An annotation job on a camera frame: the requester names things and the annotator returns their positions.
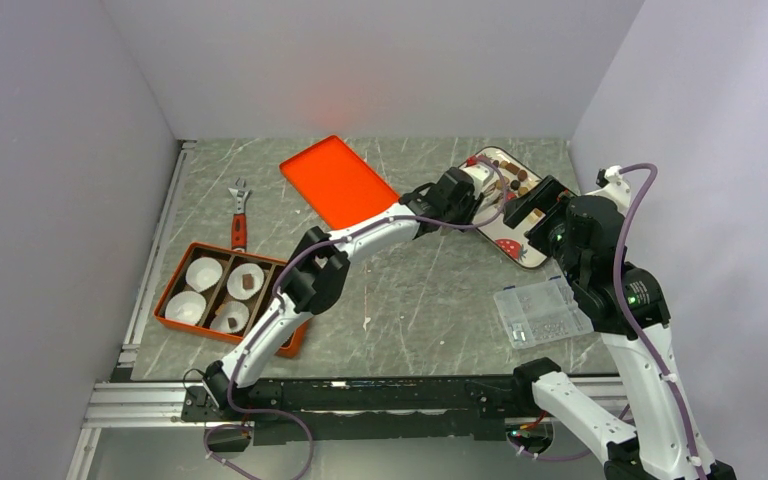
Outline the white strawberry tray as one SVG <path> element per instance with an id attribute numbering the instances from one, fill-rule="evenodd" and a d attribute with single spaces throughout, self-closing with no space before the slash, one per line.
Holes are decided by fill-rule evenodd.
<path id="1" fill-rule="evenodd" d="M 508 188 L 507 201 L 525 195 L 536 186 L 542 178 L 529 169 L 524 163 L 515 159 L 507 151 L 498 147 L 485 147 L 470 156 L 458 166 L 464 164 L 485 163 L 496 173 L 497 181 L 503 182 Z M 502 199 L 492 209 L 481 214 L 478 210 L 473 219 L 474 223 L 483 223 L 491 218 L 499 209 Z M 544 217 L 544 213 L 534 210 L 516 228 L 504 225 L 500 215 L 493 222 L 478 229 L 478 232 L 493 243 L 505 256 L 526 269 L 536 269 L 546 261 L 546 256 L 530 246 L 526 234 Z"/>

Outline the orange box lid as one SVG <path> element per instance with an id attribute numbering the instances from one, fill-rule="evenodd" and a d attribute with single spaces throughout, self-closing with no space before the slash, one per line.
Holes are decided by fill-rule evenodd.
<path id="1" fill-rule="evenodd" d="M 279 170 L 332 230 L 378 215 L 399 199 L 399 194 L 336 135 L 285 160 Z"/>

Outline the brown block chocolate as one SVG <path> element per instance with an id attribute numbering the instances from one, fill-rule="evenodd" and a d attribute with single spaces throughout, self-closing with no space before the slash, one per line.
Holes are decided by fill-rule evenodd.
<path id="1" fill-rule="evenodd" d="M 255 286 L 255 279 L 251 274 L 243 274 L 241 276 L 241 286 L 244 290 L 253 289 Z"/>

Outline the orange chocolate box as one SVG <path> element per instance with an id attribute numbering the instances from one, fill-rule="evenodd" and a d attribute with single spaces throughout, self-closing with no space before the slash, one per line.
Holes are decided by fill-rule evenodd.
<path id="1" fill-rule="evenodd" d="M 175 294 L 182 291 L 193 291 L 185 282 L 185 272 L 190 263 L 200 257 L 215 258 L 224 267 L 224 271 L 219 282 L 212 288 L 204 292 L 199 292 L 207 300 L 207 308 L 204 315 L 202 316 L 201 321 L 198 325 L 191 326 L 166 319 L 164 317 L 164 310 L 168 300 Z M 232 298 L 229 295 L 226 288 L 226 282 L 230 272 L 235 267 L 243 263 L 258 264 L 265 271 L 266 277 L 264 286 L 257 295 L 248 300 L 240 301 Z M 257 321 L 265 316 L 266 309 L 270 303 L 271 289 L 277 280 L 278 275 L 282 273 L 285 264 L 286 262 L 284 260 L 271 257 L 233 251 L 204 243 L 192 243 L 180 260 L 165 290 L 163 291 L 163 294 L 158 300 L 154 309 L 154 316 L 162 325 L 169 329 L 186 332 L 191 335 L 209 338 L 212 340 L 223 341 L 229 344 L 238 344 L 243 340 L 246 334 L 254 329 Z M 240 334 L 226 334 L 210 329 L 210 323 L 216 316 L 215 310 L 217 307 L 229 301 L 238 301 L 244 303 L 249 308 L 249 321 L 245 329 Z"/>

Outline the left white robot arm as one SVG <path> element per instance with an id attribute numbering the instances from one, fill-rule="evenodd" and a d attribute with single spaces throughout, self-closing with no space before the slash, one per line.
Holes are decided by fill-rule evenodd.
<path id="1" fill-rule="evenodd" d="M 469 230 L 495 174 L 475 164 L 451 167 L 435 182 L 402 195 L 382 212 L 341 230 L 309 229 L 273 286 L 264 313 L 241 343 L 204 372 L 208 407 L 224 420 L 239 417 L 247 392 L 295 330 L 332 308 L 351 266 L 441 227 Z"/>

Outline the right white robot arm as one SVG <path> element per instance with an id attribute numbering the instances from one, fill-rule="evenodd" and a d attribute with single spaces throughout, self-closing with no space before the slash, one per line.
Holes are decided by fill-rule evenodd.
<path id="1" fill-rule="evenodd" d="M 663 290 L 651 273 L 626 261 L 629 222 L 616 200 L 576 195 L 547 177 L 506 207 L 504 222 L 512 226 L 533 211 L 543 215 L 526 237 L 557 261 L 578 308 L 608 348 L 634 422 L 600 406 L 548 358 L 514 369 L 515 409 L 560 421 L 607 479 L 735 478 L 696 427 L 675 365 Z"/>

